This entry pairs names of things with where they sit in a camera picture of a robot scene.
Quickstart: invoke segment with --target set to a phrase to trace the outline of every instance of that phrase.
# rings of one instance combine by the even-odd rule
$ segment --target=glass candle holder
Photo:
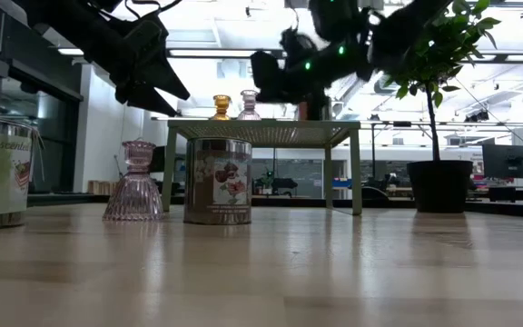
[[[118,182],[103,219],[110,221],[162,220],[161,195],[149,175],[156,145],[145,141],[123,142],[128,173]]]
[[[229,108],[229,103],[232,100],[229,95],[215,95],[213,97],[215,100],[215,109],[217,112],[213,116],[212,120],[230,120],[231,118],[227,115],[227,109]]]
[[[242,91],[243,111],[237,120],[261,120],[262,118],[255,112],[255,96],[258,93],[253,90]]]

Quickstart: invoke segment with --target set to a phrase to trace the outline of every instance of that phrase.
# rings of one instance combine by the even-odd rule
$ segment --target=tree trunk
[[[437,126],[435,126],[435,111],[433,109],[433,99],[431,97],[431,85],[425,84],[425,93],[427,94],[427,109],[429,110],[429,119],[431,120],[431,136],[433,137],[433,161],[439,161],[439,137],[437,136]]]

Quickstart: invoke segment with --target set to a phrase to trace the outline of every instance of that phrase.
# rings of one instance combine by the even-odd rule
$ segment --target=white wall
[[[119,159],[120,169],[126,172],[122,141],[142,137],[157,146],[166,145],[167,122],[153,121],[153,114],[137,108],[127,107],[114,99],[114,88],[94,73],[91,65],[83,66],[82,90],[84,101],[80,106],[78,121],[78,139],[74,172],[74,191],[86,192],[89,180],[112,181],[119,179],[114,156]],[[167,102],[177,106],[176,98],[163,94]],[[371,160],[371,149],[362,144],[360,158]],[[177,137],[176,153],[185,154],[186,140]],[[469,160],[472,154],[481,153],[480,149],[448,148],[441,150],[442,159]],[[376,160],[417,161],[431,160],[431,149],[418,147],[377,147]],[[322,150],[280,149],[278,159],[324,159]],[[271,159],[272,149],[253,149],[253,158]],[[350,160],[348,146],[339,146],[332,150],[333,160]],[[162,174],[153,177],[162,179]]]
[[[127,107],[114,99],[114,88],[85,64],[82,68],[74,191],[86,192],[88,181],[119,180],[114,160],[126,172],[122,141],[143,136],[143,110]]]

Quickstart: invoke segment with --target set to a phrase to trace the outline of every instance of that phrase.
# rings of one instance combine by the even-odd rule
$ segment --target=black plant pot
[[[472,169],[472,162],[460,160],[408,163],[417,210],[463,213]]]

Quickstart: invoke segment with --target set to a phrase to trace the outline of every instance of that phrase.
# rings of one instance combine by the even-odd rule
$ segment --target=table leg
[[[171,188],[173,183],[174,173],[174,158],[176,156],[177,147],[177,128],[169,127],[169,135],[167,136],[166,155],[164,156],[164,177],[163,177],[163,211],[168,213],[171,207]]]
[[[324,149],[324,198],[326,207],[332,209],[332,150],[330,145]]]
[[[352,215],[361,215],[362,185],[360,183],[359,130],[350,130],[350,172],[352,173]]]

